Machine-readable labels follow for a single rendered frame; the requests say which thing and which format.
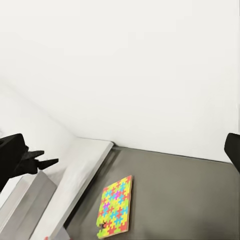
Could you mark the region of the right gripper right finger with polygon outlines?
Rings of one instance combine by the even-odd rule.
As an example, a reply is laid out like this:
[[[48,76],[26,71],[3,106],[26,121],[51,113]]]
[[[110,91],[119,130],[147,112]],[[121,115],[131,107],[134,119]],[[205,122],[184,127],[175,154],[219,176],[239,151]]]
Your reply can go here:
[[[232,161],[232,164],[237,168],[240,173],[240,135],[229,133],[227,135],[224,151]]]

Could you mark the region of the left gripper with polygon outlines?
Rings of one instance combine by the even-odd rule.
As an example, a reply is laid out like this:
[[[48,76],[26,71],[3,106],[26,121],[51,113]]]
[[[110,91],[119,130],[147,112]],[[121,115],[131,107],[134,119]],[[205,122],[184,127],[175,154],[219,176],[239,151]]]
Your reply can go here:
[[[59,162],[58,158],[45,160],[45,161],[39,161],[38,159],[35,159],[36,157],[44,154],[45,154],[45,151],[42,151],[42,150],[30,151],[30,152],[26,151],[21,161],[19,162],[18,166],[16,167],[13,174],[11,175],[11,178],[23,176],[26,174],[36,175],[38,173],[38,169],[42,171]]]

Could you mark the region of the jigsaw puzzle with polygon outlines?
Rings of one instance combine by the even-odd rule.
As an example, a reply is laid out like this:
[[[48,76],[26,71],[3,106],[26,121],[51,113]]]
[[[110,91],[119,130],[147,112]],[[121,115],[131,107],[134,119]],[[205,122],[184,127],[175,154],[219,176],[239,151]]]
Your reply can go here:
[[[103,189],[96,225],[99,239],[129,231],[133,176],[130,175]]]

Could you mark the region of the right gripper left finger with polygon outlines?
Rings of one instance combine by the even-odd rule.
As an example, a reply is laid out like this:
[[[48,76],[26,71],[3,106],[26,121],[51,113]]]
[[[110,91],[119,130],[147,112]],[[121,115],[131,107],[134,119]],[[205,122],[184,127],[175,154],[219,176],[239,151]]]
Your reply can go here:
[[[0,193],[26,153],[22,133],[0,138]]]

